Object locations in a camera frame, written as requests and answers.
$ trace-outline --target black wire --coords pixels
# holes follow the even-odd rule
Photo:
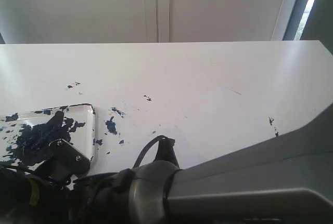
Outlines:
[[[28,169],[28,168],[25,168],[25,167],[15,166],[15,165],[7,165],[7,164],[0,164],[0,167],[11,168],[11,169],[16,169],[16,170],[20,170],[20,171],[23,171],[23,172],[27,172],[27,173],[30,173],[31,175],[39,177],[43,180],[52,182],[52,183],[57,184],[57,185],[59,184],[57,181],[53,180],[52,178],[41,176],[41,175],[37,174],[35,171],[33,171],[31,169]]]
[[[166,136],[157,136],[156,138],[154,138],[152,141],[150,141],[149,143],[147,143],[146,146],[144,146],[144,148],[141,150],[139,156],[137,157],[133,168],[137,168],[138,166],[140,166],[143,158],[145,157],[145,155],[147,154],[148,150],[158,141],[167,138]]]

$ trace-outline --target metal tray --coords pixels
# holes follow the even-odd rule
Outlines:
[[[91,104],[0,116],[0,161],[35,169],[52,156],[48,144],[59,138],[92,160],[94,137],[95,110]]]

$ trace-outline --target white tabletop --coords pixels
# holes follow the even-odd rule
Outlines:
[[[305,125],[332,103],[332,71],[318,41],[0,45],[0,115],[91,103],[92,174],[132,167],[156,135],[186,168]]]

